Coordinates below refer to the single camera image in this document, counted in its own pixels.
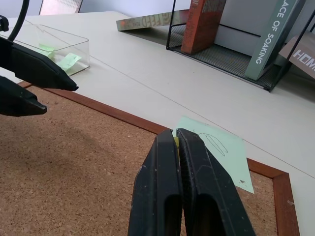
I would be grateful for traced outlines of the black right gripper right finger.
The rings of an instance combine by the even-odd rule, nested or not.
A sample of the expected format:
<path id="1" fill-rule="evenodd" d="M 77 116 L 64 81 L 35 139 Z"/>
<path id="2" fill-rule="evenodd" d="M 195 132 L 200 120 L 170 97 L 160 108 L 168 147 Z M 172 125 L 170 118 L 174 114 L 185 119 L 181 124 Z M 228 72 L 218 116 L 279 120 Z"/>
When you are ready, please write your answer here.
<path id="1" fill-rule="evenodd" d="M 253 236 L 255 231 L 224 167 L 201 138 L 177 131 L 188 236 Z"/>

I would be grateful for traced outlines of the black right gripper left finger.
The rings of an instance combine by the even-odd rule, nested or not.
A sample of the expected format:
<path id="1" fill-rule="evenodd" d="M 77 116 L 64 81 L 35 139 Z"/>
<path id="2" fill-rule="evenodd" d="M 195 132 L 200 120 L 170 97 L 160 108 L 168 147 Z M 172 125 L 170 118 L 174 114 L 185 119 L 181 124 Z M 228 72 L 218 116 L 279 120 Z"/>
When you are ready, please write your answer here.
<path id="1" fill-rule="evenodd" d="M 182 180 L 171 130 L 159 133 L 133 188 L 129 236 L 178 236 L 182 224 Z"/>

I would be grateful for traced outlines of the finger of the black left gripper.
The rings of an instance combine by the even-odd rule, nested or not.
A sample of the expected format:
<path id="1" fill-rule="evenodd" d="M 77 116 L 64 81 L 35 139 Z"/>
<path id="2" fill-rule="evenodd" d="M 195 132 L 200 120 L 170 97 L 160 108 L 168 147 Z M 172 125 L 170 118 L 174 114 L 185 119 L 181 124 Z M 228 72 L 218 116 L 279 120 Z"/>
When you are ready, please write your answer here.
<path id="1" fill-rule="evenodd" d="M 77 84 L 48 57 L 8 39 L 0 39 L 0 66 L 41 88 L 76 91 Z"/>
<path id="2" fill-rule="evenodd" d="M 6 77 L 0 77 L 0 114 L 6 116 L 43 115 L 47 107 L 37 96 Z"/>

